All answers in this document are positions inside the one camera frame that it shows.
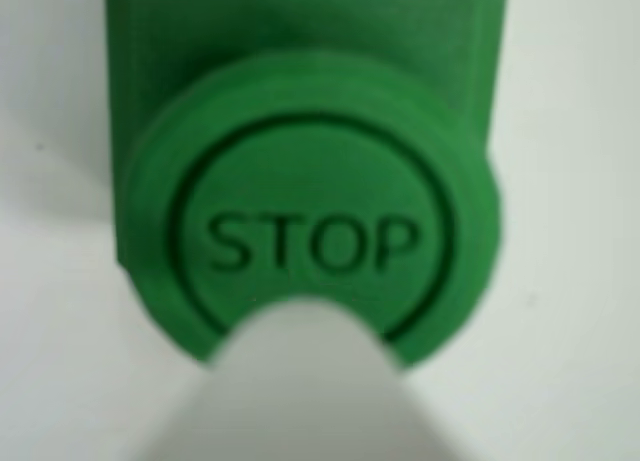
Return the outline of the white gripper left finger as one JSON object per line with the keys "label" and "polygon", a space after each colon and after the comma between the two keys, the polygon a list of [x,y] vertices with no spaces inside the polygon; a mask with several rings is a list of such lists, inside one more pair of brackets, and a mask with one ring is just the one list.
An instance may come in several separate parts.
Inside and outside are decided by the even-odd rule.
{"label": "white gripper left finger", "polygon": [[306,303],[244,322],[139,460],[303,460]]}

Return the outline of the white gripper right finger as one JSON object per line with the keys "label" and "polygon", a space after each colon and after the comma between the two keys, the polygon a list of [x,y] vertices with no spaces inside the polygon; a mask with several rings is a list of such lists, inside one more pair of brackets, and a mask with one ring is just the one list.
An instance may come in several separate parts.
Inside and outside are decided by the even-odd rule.
{"label": "white gripper right finger", "polygon": [[403,380],[381,338],[355,315],[325,300],[307,307],[319,323],[316,366],[334,386],[324,403],[362,460],[475,460]]}

